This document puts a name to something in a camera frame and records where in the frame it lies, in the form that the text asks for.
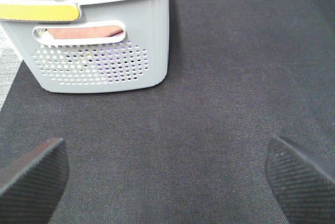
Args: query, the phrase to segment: gray plastic basket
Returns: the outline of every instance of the gray plastic basket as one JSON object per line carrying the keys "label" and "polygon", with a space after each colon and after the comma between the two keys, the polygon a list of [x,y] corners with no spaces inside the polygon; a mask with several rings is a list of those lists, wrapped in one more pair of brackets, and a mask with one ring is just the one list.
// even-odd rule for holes
{"label": "gray plastic basket", "polygon": [[[62,23],[1,20],[17,54],[48,91],[125,91],[154,86],[166,76],[169,0],[0,0],[1,4],[20,4],[25,8],[71,4],[78,8],[78,19]],[[125,33],[107,40],[55,41],[43,41],[37,33],[38,28],[106,25],[118,25]]]}

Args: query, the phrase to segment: black mat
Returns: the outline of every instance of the black mat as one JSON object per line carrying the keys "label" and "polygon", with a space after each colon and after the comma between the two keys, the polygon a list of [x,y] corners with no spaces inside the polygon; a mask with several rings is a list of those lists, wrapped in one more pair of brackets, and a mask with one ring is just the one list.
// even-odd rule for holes
{"label": "black mat", "polygon": [[270,136],[335,163],[335,0],[170,2],[156,87],[52,94],[22,64],[0,112],[0,166],[67,141],[51,223],[287,223],[264,173]]}

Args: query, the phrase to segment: brown towel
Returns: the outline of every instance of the brown towel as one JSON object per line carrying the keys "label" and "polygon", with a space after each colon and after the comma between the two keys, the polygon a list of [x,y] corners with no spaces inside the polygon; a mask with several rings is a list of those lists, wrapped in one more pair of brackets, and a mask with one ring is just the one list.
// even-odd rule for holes
{"label": "brown towel", "polygon": [[54,39],[84,39],[112,37],[122,33],[122,28],[118,26],[104,26],[93,28],[71,28],[71,29],[48,29]]}

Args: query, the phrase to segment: plastic basket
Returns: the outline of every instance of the plastic basket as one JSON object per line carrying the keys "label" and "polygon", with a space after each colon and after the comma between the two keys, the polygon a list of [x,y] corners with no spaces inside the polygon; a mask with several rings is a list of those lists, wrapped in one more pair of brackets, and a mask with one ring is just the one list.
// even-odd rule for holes
{"label": "plastic basket", "polygon": [[[58,93],[116,92],[166,76],[169,0],[0,0],[0,23],[40,85]],[[117,25],[118,37],[43,40],[39,28]]]}

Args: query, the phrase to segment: white floor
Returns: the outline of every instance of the white floor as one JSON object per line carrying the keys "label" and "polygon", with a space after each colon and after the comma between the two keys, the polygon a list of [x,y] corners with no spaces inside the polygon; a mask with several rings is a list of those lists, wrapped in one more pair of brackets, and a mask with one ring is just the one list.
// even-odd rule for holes
{"label": "white floor", "polygon": [[0,110],[20,64],[21,61],[10,47],[7,36],[0,28]]}

